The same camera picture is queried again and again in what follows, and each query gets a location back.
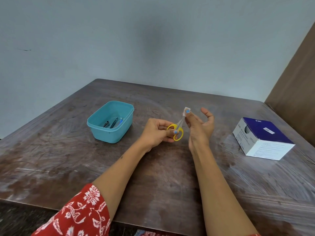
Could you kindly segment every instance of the white tissue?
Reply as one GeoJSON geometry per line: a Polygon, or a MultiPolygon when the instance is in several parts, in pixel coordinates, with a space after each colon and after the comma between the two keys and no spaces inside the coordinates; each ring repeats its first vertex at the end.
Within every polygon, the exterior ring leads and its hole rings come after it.
{"type": "Polygon", "coordinates": [[[185,114],[185,113],[186,113],[186,110],[187,110],[187,109],[189,109],[189,111],[190,111],[190,108],[185,107],[185,108],[184,108],[184,112],[183,112],[183,117],[186,117],[186,114],[185,114]]]}

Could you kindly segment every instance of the white wall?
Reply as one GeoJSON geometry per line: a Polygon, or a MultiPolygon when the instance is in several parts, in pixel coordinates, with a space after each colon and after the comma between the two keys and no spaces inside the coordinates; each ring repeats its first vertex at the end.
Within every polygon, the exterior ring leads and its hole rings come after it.
{"type": "Polygon", "coordinates": [[[315,21],[315,0],[0,3],[0,138],[95,78],[264,101],[315,21]]]}

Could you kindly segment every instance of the scissors handle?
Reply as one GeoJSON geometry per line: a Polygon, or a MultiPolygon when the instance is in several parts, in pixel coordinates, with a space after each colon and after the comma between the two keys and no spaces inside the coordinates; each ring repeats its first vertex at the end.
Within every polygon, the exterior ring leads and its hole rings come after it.
{"type": "MultiPolygon", "coordinates": [[[[171,124],[171,125],[169,125],[169,126],[167,127],[166,130],[168,130],[170,127],[174,127],[174,129],[176,129],[176,128],[177,128],[177,125],[176,125],[176,124],[171,124]]],[[[174,141],[176,141],[176,142],[179,141],[179,140],[183,137],[183,135],[184,135],[184,131],[183,131],[183,129],[182,129],[181,127],[179,127],[179,129],[177,129],[177,131],[181,132],[181,136],[180,136],[179,139],[176,139],[177,134],[174,135],[173,139],[174,139],[174,141]]]]}

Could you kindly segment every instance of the blue box lid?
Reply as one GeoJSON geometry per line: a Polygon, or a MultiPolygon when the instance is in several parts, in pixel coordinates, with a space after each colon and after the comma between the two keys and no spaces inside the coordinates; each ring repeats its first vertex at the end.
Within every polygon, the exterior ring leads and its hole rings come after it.
{"type": "Polygon", "coordinates": [[[294,144],[272,122],[245,117],[243,119],[252,133],[260,140],[294,144]]]}

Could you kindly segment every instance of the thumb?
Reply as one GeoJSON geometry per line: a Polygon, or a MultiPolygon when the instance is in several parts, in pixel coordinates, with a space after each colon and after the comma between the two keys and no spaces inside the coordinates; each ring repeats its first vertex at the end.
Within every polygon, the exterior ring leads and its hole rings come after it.
{"type": "Polygon", "coordinates": [[[185,115],[192,126],[200,124],[199,121],[195,118],[195,115],[189,109],[185,111],[185,115]]]}
{"type": "Polygon", "coordinates": [[[168,130],[164,130],[164,134],[166,137],[173,136],[175,134],[178,134],[178,130],[174,130],[173,128],[169,128],[168,130]]]}

